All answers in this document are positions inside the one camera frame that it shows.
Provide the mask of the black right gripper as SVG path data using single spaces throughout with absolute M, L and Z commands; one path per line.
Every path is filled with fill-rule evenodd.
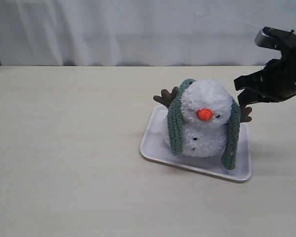
M 237 96 L 240 106 L 286 101 L 296 96 L 296 45 L 273 47 L 281 52 L 279 59 L 271 59 L 263 69 L 234 79 L 235 90 L 244 89 Z M 262 95 L 251 90 L 262 91 Z

